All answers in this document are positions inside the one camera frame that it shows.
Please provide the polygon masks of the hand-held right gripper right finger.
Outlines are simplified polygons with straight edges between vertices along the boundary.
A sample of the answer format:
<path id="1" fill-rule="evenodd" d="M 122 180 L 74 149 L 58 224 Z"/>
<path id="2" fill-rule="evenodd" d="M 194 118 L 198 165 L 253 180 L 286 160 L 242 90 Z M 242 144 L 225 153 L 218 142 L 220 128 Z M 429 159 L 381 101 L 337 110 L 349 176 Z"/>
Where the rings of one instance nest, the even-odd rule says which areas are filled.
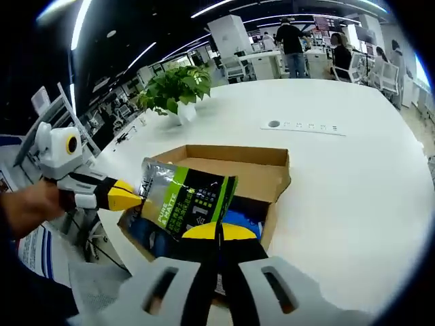
<path id="1" fill-rule="evenodd" d="M 328 302 L 316 281 L 266 254 L 256 235 L 222 224 L 222 283 L 234 325 L 369 325 L 372 317 Z"/>

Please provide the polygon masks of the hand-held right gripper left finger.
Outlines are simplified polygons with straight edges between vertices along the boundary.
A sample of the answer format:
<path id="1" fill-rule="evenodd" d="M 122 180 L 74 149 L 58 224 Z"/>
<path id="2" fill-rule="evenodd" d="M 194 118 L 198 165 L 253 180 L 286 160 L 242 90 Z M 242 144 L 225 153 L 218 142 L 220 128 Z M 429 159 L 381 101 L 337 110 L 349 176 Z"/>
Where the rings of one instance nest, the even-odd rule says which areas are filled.
<path id="1" fill-rule="evenodd" d="M 159 257 L 121 284 L 117 300 L 68 325 L 206 325 L 218 280 L 219 223 L 186 231 L 171 257 Z"/>

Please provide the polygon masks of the person's left hand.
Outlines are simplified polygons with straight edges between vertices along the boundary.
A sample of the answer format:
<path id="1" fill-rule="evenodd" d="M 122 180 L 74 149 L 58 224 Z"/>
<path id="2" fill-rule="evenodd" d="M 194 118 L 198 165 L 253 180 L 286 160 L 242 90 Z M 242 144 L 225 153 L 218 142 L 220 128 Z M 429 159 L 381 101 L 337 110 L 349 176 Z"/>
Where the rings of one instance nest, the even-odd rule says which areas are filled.
<path id="1" fill-rule="evenodd" d="M 14 240 L 24 238 L 43 222 L 64 214 L 59 189 L 44 180 L 17 192 L 1 194 L 1 217 Z"/>

